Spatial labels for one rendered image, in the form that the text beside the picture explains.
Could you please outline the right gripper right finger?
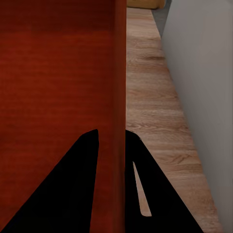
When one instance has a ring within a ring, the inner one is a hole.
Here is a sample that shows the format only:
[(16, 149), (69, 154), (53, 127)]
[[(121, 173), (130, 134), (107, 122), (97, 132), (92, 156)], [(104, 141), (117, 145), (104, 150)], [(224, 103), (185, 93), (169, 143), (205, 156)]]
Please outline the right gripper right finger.
[[(133, 162), (152, 216), (140, 212)], [(125, 233), (204, 233), (140, 137), (125, 134)]]

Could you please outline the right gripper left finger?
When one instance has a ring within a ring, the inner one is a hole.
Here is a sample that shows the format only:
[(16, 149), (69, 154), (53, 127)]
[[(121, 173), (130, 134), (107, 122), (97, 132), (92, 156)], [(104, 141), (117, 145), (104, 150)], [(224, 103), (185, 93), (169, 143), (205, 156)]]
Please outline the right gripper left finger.
[(0, 233), (89, 233), (98, 152), (82, 134)]

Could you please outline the storage box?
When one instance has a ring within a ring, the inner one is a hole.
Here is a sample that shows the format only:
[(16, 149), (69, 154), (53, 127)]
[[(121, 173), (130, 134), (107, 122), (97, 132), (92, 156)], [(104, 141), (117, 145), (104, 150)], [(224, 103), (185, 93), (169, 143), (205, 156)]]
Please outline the storage box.
[(0, 0), (0, 232), (82, 134), (89, 233), (125, 233), (127, 0)]

